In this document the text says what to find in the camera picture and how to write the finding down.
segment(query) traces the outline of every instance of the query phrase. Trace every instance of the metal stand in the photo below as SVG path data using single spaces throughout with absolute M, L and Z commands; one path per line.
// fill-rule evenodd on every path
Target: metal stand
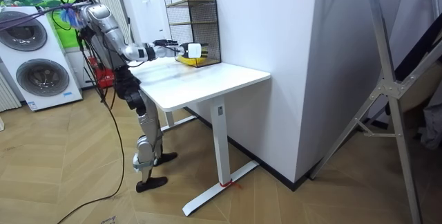
M 369 137 L 395 137 L 398 145 L 399 156 L 401 158 L 401 166 L 403 170 L 403 177 L 405 186 L 407 187 L 407 196 L 410 204 L 410 211 L 412 215 L 413 224 L 421 224 L 421 208 L 419 206 L 419 199 L 414 184 L 414 178 L 410 166 L 410 155 L 408 152 L 407 143 L 404 137 L 403 116 L 401 110 L 400 98 L 407 92 L 407 90 L 415 83 L 415 81 L 429 68 L 431 65 L 442 56 L 442 42 L 433 48 L 421 63 L 408 75 L 403 82 L 396 81 L 394 75 L 394 68 L 392 65 L 392 56 L 390 52 L 390 44 L 388 42 L 387 29 L 385 27 L 385 20 L 381 9 L 380 0 L 369 0 L 374 31 L 376 34 L 376 41 L 378 44 L 378 51 L 381 58 L 381 66 L 383 79 L 378 83 L 376 88 L 372 91 L 369 98 L 365 101 L 350 123 L 345 127 L 337 141 L 332 148 L 327 152 L 325 157 L 320 161 L 319 165 L 313 170 L 310 178 L 313 180 L 318 172 L 323 168 L 325 163 L 342 145 L 346 137 L 353 131 L 356 125 L 361 126 L 366 130 L 365 135 Z M 369 108 L 378 99 L 380 95 L 388 96 L 390 103 L 391 115 L 394 125 L 394 134 L 373 133 L 362 122 L 361 118 L 368 112 Z
M 434 20 L 436 20 L 441 14 L 441 11 L 439 10 L 439 0 L 431 0 L 431 4 L 433 8 Z M 370 120 L 366 123 L 366 125 L 370 125 L 371 123 L 373 123 L 384 112 L 385 112 L 385 106 L 381 108 L 376 114 L 374 114 L 373 117 L 371 117 Z

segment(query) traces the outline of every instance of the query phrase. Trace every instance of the washer door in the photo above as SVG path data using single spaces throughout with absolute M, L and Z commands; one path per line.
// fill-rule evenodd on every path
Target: washer door
M 69 74 L 63 66 L 48 59 L 32 59 L 23 63 L 16 74 L 19 85 L 38 96 L 54 96 L 69 85 Z
M 0 22 L 28 16 L 22 12 L 0 12 Z M 20 51 L 34 51 L 44 46 L 48 39 L 43 25 L 36 19 L 24 24 L 0 31 L 0 42 L 6 46 Z

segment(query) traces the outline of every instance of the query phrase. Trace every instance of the red object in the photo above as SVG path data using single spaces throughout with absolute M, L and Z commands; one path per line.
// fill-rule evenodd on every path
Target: red object
M 106 68 L 105 66 L 99 66 L 97 59 L 95 57 L 88 57 L 90 65 L 94 70 L 94 74 L 98 80 L 98 87 L 101 89 L 108 88 L 113 85 L 114 75 L 111 69 Z
M 232 179 L 230 179 L 230 181 L 227 182 L 225 185 L 223 185 L 223 184 L 220 182 L 220 185 L 221 185 L 221 187 L 228 187 L 228 186 L 230 186 L 230 185 L 233 185 L 233 186 L 238 187 L 239 189 L 242 189 L 242 186 L 241 186 L 239 183 L 234 182 Z

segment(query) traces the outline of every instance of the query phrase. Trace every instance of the yellow object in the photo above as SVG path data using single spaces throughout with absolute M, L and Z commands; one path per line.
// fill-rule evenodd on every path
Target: yellow object
M 205 57 L 200 58 L 185 58 L 181 55 L 178 55 L 177 61 L 182 62 L 189 66 L 201 66 L 201 64 L 206 60 Z

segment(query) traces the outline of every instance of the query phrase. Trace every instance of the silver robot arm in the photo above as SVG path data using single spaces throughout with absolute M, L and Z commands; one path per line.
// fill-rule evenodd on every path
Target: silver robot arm
M 80 9 L 81 19 L 96 33 L 92 45 L 97 49 L 104 65 L 110 69 L 125 65 L 126 62 L 148 62 L 160 57 L 176 57 L 183 55 L 188 58 L 201 57 L 200 44 L 185 44 L 178 46 L 177 42 L 166 41 L 154 44 L 126 44 L 122 31 L 119 29 L 112 12 L 102 3 L 83 6 Z M 107 50 L 117 55 L 109 57 Z

